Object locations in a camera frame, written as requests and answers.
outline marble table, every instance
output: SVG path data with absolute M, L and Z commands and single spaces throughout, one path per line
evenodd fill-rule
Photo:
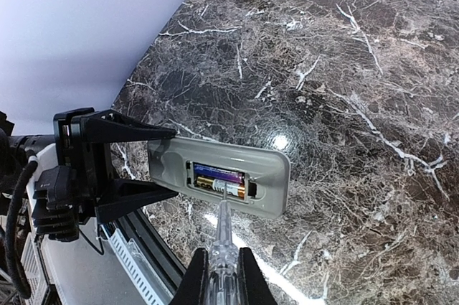
M 279 304 L 459 304 L 459 0 L 186 0 L 114 109 L 288 155 L 285 214 L 233 218 Z M 213 238 L 215 205 L 145 211 L 185 264 Z

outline bright light spot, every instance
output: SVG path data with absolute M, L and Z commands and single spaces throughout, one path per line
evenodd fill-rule
M 288 145 L 287 136 L 285 135 L 277 135 L 274 138 L 274 147 L 276 149 L 284 149 Z
M 214 227 L 217 227 L 217 217 L 213 214 L 206 214 L 204 216 Z M 239 238 L 234 233 L 232 234 L 232 242 L 238 247 L 243 248 L 247 246 L 247 243 Z M 298 288 L 290 283 L 286 278 L 280 275 L 273 267 L 268 265 L 259 255 L 253 253 L 255 260 L 257 260 L 258 266 L 260 267 L 266 279 L 274 283 L 275 285 L 282 288 L 293 300 L 296 300 L 300 305 L 326 305 L 326 302 L 320 299 L 309 299 L 307 298 Z

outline battery compartment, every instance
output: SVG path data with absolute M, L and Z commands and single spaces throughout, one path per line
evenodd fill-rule
M 188 187 L 214 194 L 227 194 L 234 200 L 249 200 L 257 197 L 257 184 L 250 181 L 245 172 L 223 169 L 218 166 L 186 162 Z

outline battery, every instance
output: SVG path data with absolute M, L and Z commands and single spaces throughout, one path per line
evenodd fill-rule
M 244 184 L 244 173 L 243 172 L 236 172 L 230 171 L 225 169 L 220 169 L 219 167 L 215 166 L 207 166 L 203 164 L 196 164 L 193 163 L 193 170 L 195 175 L 202 175 L 205 177 L 221 179 L 227 182 L 233 182 L 238 184 Z
M 245 186 L 243 184 L 227 182 L 221 179 L 212 179 L 208 177 L 198 176 L 196 185 L 201 188 L 223 192 L 224 186 L 227 187 L 227 193 L 233 196 L 244 198 Z

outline white wall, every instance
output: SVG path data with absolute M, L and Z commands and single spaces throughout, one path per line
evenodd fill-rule
M 15 134 L 109 108 L 183 0 L 0 0 L 0 111 Z

